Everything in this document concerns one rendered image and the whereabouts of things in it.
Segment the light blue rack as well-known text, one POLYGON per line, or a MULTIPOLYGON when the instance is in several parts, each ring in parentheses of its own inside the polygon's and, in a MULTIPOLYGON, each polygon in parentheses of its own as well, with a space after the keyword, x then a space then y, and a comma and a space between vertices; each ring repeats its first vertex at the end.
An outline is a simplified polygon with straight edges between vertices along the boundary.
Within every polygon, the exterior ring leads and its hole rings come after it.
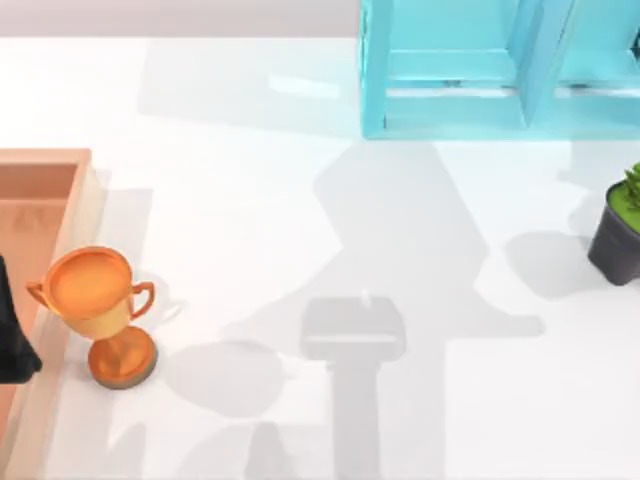
POLYGON ((640 0, 361 0, 369 139, 640 140, 640 0))

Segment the orange trophy cup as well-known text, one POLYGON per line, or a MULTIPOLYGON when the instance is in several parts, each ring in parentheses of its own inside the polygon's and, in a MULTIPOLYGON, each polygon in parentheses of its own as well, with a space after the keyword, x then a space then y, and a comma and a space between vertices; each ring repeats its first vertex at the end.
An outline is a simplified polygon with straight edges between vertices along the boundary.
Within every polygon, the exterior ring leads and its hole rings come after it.
POLYGON ((31 296, 78 335, 92 341, 88 368, 94 380, 114 390, 134 387, 155 368, 152 337, 132 321, 149 311, 155 284, 135 283, 128 260, 102 246, 83 247, 54 263, 31 296))

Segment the salmon shallow box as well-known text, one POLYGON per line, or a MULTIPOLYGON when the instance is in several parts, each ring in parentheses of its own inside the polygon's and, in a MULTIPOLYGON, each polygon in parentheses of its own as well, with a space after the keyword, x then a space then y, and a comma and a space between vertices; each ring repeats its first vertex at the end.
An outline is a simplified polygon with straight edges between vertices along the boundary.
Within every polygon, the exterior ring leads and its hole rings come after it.
POLYGON ((0 320, 13 308, 44 368, 25 385, 0 385, 0 446, 17 432, 29 395, 49 405, 69 337, 27 291, 56 260, 93 242, 106 193, 88 149, 0 148, 0 320))

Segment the green plant in black pot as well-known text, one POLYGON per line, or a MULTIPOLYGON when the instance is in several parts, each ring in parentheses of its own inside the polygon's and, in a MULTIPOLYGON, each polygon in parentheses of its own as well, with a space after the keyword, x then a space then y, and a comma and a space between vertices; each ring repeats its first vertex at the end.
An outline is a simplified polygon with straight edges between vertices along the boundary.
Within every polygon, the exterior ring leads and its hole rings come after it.
POLYGON ((640 162, 608 188, 588 259, 613 285, 640 279, 640 162))

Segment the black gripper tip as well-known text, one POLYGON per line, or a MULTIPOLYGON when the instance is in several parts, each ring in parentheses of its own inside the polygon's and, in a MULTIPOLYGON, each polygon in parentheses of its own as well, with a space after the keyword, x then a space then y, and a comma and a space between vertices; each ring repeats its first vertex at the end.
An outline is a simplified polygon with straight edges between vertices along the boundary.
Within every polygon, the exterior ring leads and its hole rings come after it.
POLYGON ((0 255, 0 385, 25 384, 42 367, 18 320, 6 264, 0 255))

